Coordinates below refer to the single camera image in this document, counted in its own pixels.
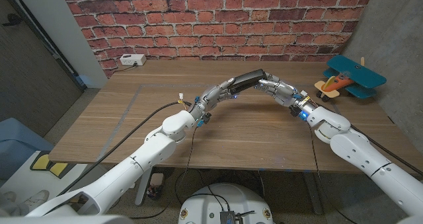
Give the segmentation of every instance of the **robotic hand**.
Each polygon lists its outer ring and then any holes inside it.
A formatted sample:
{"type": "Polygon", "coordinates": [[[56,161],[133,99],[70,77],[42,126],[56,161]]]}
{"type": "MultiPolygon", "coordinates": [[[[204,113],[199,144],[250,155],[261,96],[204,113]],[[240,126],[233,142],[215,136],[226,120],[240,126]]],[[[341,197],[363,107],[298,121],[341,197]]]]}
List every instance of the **robotic hand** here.
{"type": "Polygon", "coordinates": [[[195,104],[188,109],[196,122],[202,119],[204,123],[207,123],[211,116],[209,111],[215,108],[218,102],[236,98],[236,95],[232,95],[228,89],[228,86],[232,85],[234,81],[235,78],[231,78],[220,85],[209,87],[201,96],[196,98],[195,104]]]}
{"type": "Polygon", "coordinates": [[[259,80],[259,84],[254,88],[269,94],[282,106],[289,107],[295,102],[294,95],[298,94],[297,89],[269,73],[266,73],[266,78],[259,80]]]}

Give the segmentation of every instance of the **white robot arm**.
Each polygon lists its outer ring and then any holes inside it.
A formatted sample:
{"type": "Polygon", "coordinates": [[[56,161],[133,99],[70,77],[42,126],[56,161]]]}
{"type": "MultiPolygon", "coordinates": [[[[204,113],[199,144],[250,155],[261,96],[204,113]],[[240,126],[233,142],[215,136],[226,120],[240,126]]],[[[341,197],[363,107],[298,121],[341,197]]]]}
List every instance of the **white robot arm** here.
{"type": "Polygon", "coordinates": [[[408,215],[421,215],[423,210],[423,184],[402,168],[384,157],[370,145],[367,137],[351,128],[343,116],[317,106],[307,96],[266,74],[256,89],[264,91],[283,106],[289,106],[291,114],[299,116],[312,128],[316,136],[335,154],[363,171],[408,215]]]}
{"type": "Polygon", "coordinates": [[[141,177],[145,170],[169,158],[176,144],[185,137],[185,129],[197,126],[197,122],[207,123],[210,118],[208,111],[216,104],[228,98],[228,86],[234,78],[222,84],[210,87],[193,104],[189,111],[182,110],[163,121],[162,126],[150,132],[144,144],[128,158],[117,164],[106,174],[92,184],[60,195],[31,211],[27,217],[63,216],[63,215],[101,215],[106,213],[112,204],[130,186],[141,177]],[[83,200],[85,203],[75,211],[70,205],[71,200],[83,200]]]}

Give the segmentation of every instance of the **wooden table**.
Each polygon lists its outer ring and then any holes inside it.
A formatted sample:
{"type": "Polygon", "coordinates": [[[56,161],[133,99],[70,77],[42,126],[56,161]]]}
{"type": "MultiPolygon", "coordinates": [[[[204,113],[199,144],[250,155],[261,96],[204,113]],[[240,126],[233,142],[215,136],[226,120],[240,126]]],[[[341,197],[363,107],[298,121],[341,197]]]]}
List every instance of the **wooden table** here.
{"type": "MultiPolygon", "coordinates": [[[[324,80],[325,63],[277,61],[147,61],[144,66],[116,73],[96,95],[50,154],[53,161],[93,163],[158,107],[174,102],[179,93],[192,102],[210,85],[262,68],[316,101],[313,84],[324,80]]],[[[423,158],[374,99],[340,96],[326,103],[374,140],[417,168],[423,158]]],[[[115,164],[143,144],[144,137],[163,120],[184,109],[181,104],[162,110],[136,131],[104,162],[115,164]]],[[[238,99],[221,102],[208,124],[197,129],[190,167],[316,171],[310,131],[286,107],[260,91],[248,89],[238,99]]],[[[185,167],[192,131],[163,167],[185,167]]],[[[360,172],[337,157],[316,137],[319,169],[360,172]]],[[[404,168],[394,158],[386,155],[404,168]]]]}

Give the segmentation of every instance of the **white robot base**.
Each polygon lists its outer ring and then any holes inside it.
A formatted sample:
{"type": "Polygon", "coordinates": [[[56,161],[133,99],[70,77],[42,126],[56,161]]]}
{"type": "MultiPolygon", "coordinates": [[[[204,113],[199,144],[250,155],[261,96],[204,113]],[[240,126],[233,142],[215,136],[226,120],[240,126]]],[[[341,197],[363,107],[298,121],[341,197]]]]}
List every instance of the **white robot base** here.
{"type": "MultiPolygon", "coordinates": [[[[215,195],[222,196],[229,203],[231,211],[235,212],[235,216],[239,219],[237,214],[252,213],[243,215],[242,221],[236,223],[259,223],[259,224],[273,224],[272,213],[269,205],[256,193],[238,184],[219,183],[210,185],[211,190],[215,195]]],[[[211,194],[209,188],[206,186],[195,194],[211,194]]],[[[228,214],[228,205],[223,198],[216,197],[223,206],[225,213],[228,214]]],[[[179,213],[179,224],[209,224],[209,223],[234,223],[227,221],[225,218],[221,220],[222,208],[219,202],[213,195],[198,195],[188,198],[182,205],[179,213]]]]}

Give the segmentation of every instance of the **brick wall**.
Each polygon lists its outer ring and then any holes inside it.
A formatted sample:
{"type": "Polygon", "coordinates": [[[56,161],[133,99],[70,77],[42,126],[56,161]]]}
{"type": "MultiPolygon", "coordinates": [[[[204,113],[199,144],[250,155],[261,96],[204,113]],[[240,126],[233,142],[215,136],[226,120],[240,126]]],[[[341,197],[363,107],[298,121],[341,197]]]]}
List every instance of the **brick wall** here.
{"type": "Polygon", "coordinates": [[[66,0],[104,72],[148,59],[327,61],[369,0],[66,0]]]}

